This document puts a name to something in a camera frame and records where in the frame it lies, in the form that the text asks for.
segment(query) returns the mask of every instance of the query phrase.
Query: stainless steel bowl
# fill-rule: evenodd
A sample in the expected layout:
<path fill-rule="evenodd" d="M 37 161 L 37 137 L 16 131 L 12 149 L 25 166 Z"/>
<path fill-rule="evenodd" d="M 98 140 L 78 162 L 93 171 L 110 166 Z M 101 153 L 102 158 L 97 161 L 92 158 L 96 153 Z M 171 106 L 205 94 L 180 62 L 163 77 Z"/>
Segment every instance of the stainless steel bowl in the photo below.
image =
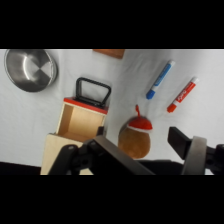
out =
<path fill-rule="evenodd" d="M 5 69 L 10 80 L 26 92 L 39 92 L 57 76 L 57 66 L 43 49 L 9 49 Z"/>

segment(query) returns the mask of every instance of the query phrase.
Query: red lid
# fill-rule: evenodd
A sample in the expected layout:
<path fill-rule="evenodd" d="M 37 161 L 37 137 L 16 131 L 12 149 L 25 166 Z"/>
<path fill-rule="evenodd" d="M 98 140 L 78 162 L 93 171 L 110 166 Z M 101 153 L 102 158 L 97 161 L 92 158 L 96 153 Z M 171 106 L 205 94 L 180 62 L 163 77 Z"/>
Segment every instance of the red lid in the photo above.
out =
<path fill-rule="evenodd" d="M 151 122 L 141 117 L 138 105 L 136 106 L 136 111 L 138 112 L 138 117 L 128 124 L 128 128 L 146 133 L 152 130 Z"/>
<path fill-rule="evenodd" d="M 171 104 L 168 108 L 167 108 L 167 111 L 169 113 L 173 113 L 175 110 L 176 110 L 177 106 L 175 104 Z"/>

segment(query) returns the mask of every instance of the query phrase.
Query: wooden block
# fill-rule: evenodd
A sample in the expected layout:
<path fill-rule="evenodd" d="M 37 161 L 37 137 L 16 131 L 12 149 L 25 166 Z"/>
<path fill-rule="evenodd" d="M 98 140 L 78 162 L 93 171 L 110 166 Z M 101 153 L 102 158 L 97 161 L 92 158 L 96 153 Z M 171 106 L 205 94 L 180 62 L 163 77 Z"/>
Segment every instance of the wooden block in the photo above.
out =
<path fill-rule="evenodd" d="M 81 147 L 83 142 L 96 136 L 98 128 L 104 126 L 108 108 L 97 108 L 65 98 L 56 134 L 46 138 L 41 175 L 47 175 L 60 150 L 65 145 Z M 84 170 L 80 175 L 89 175 Z"/>
<path fill-rule="evenodd" d="M 98 109 L 78 101 L 65 98 L 56 134 L 85 142 L 96 136 L 98 128 L 105 122 L 107 109 Z"/>
<path fill-rule="evenodd" d="M 119 59 L 123 58 L 125 51 L 125 49 L 93 49 L 93 50 Z"/>

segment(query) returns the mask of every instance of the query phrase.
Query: red marker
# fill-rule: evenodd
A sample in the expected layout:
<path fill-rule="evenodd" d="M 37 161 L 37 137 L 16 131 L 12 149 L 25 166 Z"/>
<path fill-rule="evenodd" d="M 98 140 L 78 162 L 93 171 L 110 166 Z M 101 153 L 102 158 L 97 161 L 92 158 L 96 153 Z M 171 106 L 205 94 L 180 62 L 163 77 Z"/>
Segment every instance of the red marker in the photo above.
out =
<path fill-rule="evenodd" d="M 192 89 L 199 82 L 198 78 L 193 78 L 190 83 L 184 88 L 180 95 L 174 100 L 174 102 L 167 108 L 169 113 L 174 112 L 177 106 L 185 99 L 185 97 L 191 92 Z"/>

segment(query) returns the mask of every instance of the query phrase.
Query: blue marker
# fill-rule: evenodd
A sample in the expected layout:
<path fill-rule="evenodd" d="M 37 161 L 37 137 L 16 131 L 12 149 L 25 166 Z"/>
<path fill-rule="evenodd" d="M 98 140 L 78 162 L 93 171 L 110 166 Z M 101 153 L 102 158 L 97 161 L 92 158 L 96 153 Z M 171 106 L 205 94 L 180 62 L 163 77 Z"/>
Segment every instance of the blue marker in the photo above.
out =
<path fill-rule="evenodd" d="M 159 88 L 161 82 L 163 81 L 163 79 L 165 78 L 165 76 L 168 74 L 168 72 L 170 71 L 170 69 L 175 65 L 174 61 L 169 61 L 167 63 L 167 65 L 165 66 L 165 68 L 163 69 L 163 71 L 161 72 L 160 76 L 158 77 L 158 79 L 156 80 L 156 82 L 154 83 L 153 87 L 149 90 L 149 92 L 146 94 L 146 98 L 148 100 L 151 100 L 157 89 Z"/>

